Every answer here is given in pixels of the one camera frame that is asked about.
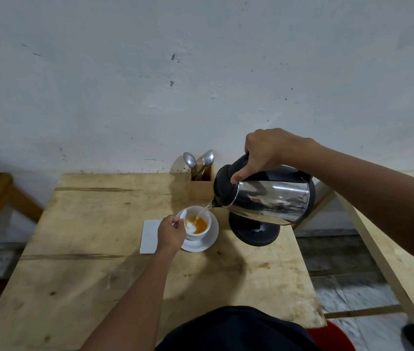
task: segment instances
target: kettle spout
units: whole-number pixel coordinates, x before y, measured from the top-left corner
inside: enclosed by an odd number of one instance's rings
[[[222,205],[217,202],[216,198],[214,197],[212,200],[212,208],[221,207]]]

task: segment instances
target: kettle base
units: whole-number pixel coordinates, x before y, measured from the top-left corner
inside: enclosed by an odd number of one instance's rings
[[[230,213],[228,223],[239,240],[252,246],[269,245],[280,232],[280,225],[259,222],[234,213]]]

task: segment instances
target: red stool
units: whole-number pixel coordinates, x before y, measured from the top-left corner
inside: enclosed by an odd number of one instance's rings
[[[307,331],[322,351],[356,351],[348,336],[329,320],[326,327]]]

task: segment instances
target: wooden table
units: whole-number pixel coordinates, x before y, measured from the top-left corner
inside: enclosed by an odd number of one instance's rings
[[[339,196],[405,313],[414,319],[414,257]]]
[[[0,299],[0,350],[77,350],[134,282],[143,221],[206,202],[188,174],[63,175]],[[159,339],[225,305],[249,305],[305,328],[325,325],[292,229],[271,245],[237,239],[227,211],[215,244],[180,251],[168,275]]]

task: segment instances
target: tea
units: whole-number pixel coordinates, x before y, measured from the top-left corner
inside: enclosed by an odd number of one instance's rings
[[[207,222],[203,218],[194,216],[186,219],[184,226],[186,227],[186,231],[188,233],[200,234],[207,229]]]

